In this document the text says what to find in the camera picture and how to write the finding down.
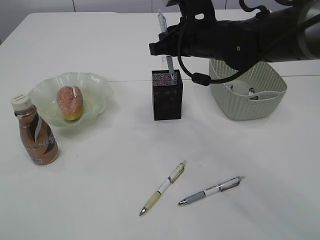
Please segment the basket handle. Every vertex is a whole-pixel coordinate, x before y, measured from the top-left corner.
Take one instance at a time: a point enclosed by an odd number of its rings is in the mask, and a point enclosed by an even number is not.
[[[257,100],[253,99],[254,97],[262,97],[264,95],[274,95],[274,97],[266,98],[266,99],[257,99]],[[270,101],[270,100],[274,100],[274,99],[279,98],[281,95],[282,95],[282,93],[278,92],[278,91],[262,91],[262,92],[258,92],[258,93],[255,93],[255,94],[248,96],[247,99],[252,102],[266,101],[266,100]]]

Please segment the white and gray pen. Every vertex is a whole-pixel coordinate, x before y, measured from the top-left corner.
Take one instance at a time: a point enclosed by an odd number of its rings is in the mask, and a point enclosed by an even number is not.
[[[158,11],[158,19],[159,19],[161,32],[164,33],[165,31],[167,31],[167,21],[165,16],[161,13],[161,11]],[[175,78],[175,69],[174,69],[174,63],[172,61],[172,56],[165,56],[165,58],[166,58],[166,63],[168,64],[170,76],[173,80]]]
[[[161,184],[161,186],[158,188],[158,190],[150,197],[150,199],[146,202],[146,204],[143,206],[139,216],[142,216],[145,214],[150,208],[159,200],[161,195],[167,190],[167,188],[173,184],[178,177],[185,171],[185,166],[187,164],[187,161],[181,162],[175,170],[170,174],[170,176]]]
[[[203,199],[205,197],[208,197],[212,194],[223,192],[228,189],[232,189],[240,184],[240,182],[244,179],[244,176],[237,176],[234,177],[228,181],[224,181],[222,183],[219,183],[217,185],[214,185],[212,187],[209,187],[203,191],[197,192],[196,194],[193,194],[191,196],[186,197],[185,199],[181,200],[178,205],[186,205],[191,204],[195,201],[198,201],[200,199]]]

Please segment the white wall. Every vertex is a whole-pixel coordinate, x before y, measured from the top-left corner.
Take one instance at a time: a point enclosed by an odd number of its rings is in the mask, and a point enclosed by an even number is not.
[[[212,0],[216,9],[225,0]],[[164,7],[163,0],[74,0],[77,12],[156,13],[179,12],[178,6]],[[274,0],[245,0],[249,7],[266,5],[272,11],[284,7]],[[227,0],[227,9],[240,9],[239,0]],[[72,0],[0,0],[0,40],[3,42],[30,13],[73,12]]]
[[[0,0],[0,40],[3,42],[28,14],[74,12],[72,0]]]
[[[74,0],[77,12],[151,13],[152,0]]]

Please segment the pen tip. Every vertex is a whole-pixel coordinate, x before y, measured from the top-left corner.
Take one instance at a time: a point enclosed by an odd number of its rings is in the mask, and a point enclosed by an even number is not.
[[[178,203],[178,206],[187,204],[187,200],[183,199]]]
[[[142,216],[143,214],[145,214],[148,211],[148,209],[144,206],[139,214],[139,216]]]

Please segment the plastic bottle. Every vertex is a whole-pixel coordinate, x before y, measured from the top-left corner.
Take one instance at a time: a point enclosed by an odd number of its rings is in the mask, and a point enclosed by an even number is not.
[[[59,150],[49,125],[39,116],[37,108],[27,94],[19,94],[11,99],[14,114],[19,120],[22,143],[37,165],[52,163]]]

